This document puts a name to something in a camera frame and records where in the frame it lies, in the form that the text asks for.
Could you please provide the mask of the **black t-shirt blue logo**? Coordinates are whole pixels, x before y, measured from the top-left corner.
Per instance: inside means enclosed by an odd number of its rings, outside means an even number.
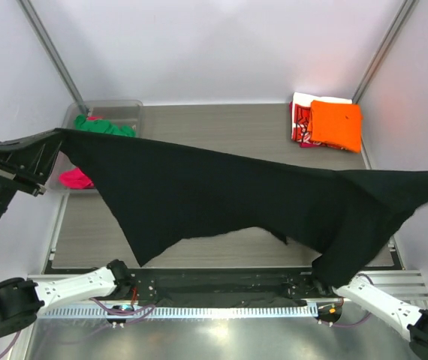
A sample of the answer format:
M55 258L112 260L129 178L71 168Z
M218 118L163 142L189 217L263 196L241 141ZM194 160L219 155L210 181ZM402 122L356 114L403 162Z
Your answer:
M141 266L183 239L260 228L316 251L314 276L342 287L428 203L428 171L316 169L81 130L62 138Z

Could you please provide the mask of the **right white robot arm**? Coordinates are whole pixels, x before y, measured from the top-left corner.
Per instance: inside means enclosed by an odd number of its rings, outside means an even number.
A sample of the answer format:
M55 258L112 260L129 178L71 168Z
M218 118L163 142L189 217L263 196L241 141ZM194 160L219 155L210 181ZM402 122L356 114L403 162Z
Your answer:
M311 279L313 290L323 297L349 300L365 311L363 319L352 324L338 324L320 316L317 322L329 327L351 329L365 323L371 316L388 324L409 342L419 359L428 359L428 309L402 301L380 290L367 274L357 274L346 286L339 288L339 279L332 271L322 271Z

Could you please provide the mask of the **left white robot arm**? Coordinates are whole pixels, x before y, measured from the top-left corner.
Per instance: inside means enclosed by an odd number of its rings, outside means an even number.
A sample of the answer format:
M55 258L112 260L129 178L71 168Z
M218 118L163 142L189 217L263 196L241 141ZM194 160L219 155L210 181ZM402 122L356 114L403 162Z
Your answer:
M44 193L65 140L61 129L0 142L0 219L15 194ZM43 286L23 277L0 282L0 338L29 327L41 314L91 297L126 299L133 280L124 262L115 259L87 274Z

